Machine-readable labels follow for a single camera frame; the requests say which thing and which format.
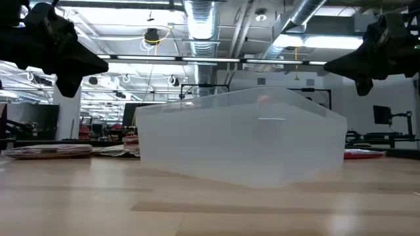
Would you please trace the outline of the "silver slanted ceiling duct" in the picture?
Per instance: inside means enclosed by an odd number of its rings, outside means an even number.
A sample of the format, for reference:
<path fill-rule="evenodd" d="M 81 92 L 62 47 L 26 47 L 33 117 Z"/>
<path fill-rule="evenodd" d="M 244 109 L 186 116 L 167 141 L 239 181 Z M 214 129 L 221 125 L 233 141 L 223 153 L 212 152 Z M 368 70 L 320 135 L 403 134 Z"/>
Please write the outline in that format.
<path fill-rule="evenodd" d="M 303 46 L 301 34 L 309 20 L 328 0 L 294 0 L 291 10 L 276 17 L 272 26 L 272 40 L 258 59 L 276 60 L 286 49 Z"/>

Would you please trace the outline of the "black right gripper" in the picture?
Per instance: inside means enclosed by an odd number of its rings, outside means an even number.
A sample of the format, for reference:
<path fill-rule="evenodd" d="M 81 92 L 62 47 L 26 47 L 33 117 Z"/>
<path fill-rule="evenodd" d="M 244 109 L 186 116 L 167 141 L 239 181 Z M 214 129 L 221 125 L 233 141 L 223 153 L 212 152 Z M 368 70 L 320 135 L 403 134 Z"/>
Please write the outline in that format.
<path fill-rule="evenodd" d="M 366 42 L 355 51 L 327 62 L 324 70 L 355 81 L 358 96 L 373 88 L 372 79 L 389 75 L 413 77 L 420 72 L 420 26 L 413 21 L 419 14 L 390 12 L 379 17 L 366 30 Z"/>

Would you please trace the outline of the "white building column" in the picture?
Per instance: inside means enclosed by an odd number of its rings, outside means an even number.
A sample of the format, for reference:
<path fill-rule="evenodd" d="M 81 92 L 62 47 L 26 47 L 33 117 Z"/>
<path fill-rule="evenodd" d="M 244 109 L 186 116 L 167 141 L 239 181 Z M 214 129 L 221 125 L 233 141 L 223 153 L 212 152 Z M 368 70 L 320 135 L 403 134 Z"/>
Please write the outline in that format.
<path fill-rule="evenodd" d="M 59 91 L 57 81 L 56 77 L 52 96 L 52 104 L 59 107 L 55 140 L 78 139 L 82 87 L 79 86 L 73 98 L 67 98 Z"/>

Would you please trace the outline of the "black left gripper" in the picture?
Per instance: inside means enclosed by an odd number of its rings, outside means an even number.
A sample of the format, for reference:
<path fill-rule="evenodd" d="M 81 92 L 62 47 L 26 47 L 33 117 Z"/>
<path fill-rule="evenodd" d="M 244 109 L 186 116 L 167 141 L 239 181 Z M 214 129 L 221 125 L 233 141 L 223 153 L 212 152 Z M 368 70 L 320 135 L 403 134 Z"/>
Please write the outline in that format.
<path fill-rule="evenodd" d="M 57 15 L 56 5 L 0 2 L 0 60 L 55 73 L 61 95 L 73 98 L 82 77 L 107 72 L 108 63 L 77 40 L 73 23 Z"/>

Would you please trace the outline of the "clear plastic basket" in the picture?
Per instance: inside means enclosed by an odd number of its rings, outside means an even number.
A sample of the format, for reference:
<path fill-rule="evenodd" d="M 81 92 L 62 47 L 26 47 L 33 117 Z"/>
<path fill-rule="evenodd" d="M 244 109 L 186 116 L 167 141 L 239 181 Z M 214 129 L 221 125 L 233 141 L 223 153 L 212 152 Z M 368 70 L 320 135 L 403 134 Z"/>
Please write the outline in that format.
<path fill-rule="evenodd" d="M 246 187 L 338 169 L 347 120 L 286 88 L 260 87 L 136 109 L 141 161 Z"/>

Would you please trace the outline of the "silver ribbed ceiling duct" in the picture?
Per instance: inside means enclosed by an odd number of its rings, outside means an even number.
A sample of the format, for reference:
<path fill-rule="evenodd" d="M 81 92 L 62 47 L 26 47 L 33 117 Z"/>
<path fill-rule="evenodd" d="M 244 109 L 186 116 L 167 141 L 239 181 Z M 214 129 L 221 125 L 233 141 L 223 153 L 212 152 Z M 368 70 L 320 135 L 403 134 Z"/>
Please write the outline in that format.
<path fill-rule="evenodd" d="M 216 39 L 217 31 L 217 3 L 204 0 L 183 0 L 186 12 L 186 24 L 190 39 L 192 56 L 215 57 L 216 44 L 206 43 Z M 196 84 L 215 84 L 213 67 L 198 65 L 194 68 Z M 207 96 L 214 93 L 214 88 L 197 88 L 198 96 Z"/>

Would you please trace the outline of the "long ceiling light strip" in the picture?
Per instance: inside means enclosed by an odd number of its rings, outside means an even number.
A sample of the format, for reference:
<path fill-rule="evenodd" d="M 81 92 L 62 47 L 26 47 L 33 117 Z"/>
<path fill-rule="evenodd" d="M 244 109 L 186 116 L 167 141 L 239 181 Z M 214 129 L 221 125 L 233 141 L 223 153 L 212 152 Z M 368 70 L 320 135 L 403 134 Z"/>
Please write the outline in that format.
<path fill-rule="evenodd" d="M 99 54 L 99 58 L 115 63 L 118 60 L 125 63 L 140 61 L 153 62 L 205 62 L 205 63 L 235 63 L 235 64 L 273 64 L 273 65 L 296 65 L 296 66 L 323 66 L 324 61 L 312 60 L 271 60 L 271 59 L 252 59 L 252 58 L 209 58 L 209 57 L 185 57 L 185 56 L 133 56 L 117 54 Z"/>

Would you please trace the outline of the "black monitor on arm stand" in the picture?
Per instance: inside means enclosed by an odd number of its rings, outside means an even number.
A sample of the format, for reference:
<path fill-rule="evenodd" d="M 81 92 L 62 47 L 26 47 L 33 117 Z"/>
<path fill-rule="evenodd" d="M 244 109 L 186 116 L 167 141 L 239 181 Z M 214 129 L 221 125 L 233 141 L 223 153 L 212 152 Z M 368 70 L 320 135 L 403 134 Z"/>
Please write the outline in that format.
<path fill-rule="evenodd" d="M 373 118 L 376 125 L 388 125 L 392 127 L 392 120 L 395 117 L 403 117 L 406 119 L 408 133 L 397 133 L 392 132 L 388 134 L 388 139 L 390 142 L 390 147 L 394 148 L 396 142 L 414 142 L 415 135 L 413 133 L 413 125 L 411 121 L 413 113 L 412 111 L 406 111 L 405 113 L 392 113 L 389 107 L 385 106 L 373 106 Z"/>

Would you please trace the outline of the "black partition panel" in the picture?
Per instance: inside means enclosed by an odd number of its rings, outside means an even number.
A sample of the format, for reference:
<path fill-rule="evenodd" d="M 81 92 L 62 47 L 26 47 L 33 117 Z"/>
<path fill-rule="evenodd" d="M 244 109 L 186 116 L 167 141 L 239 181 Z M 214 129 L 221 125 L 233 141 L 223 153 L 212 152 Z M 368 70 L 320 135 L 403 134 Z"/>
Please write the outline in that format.
<path fill-rule="evenodd" d="M 16 140 L 54 140 L 59 105 L 7 104 L 6 134 Z"/>

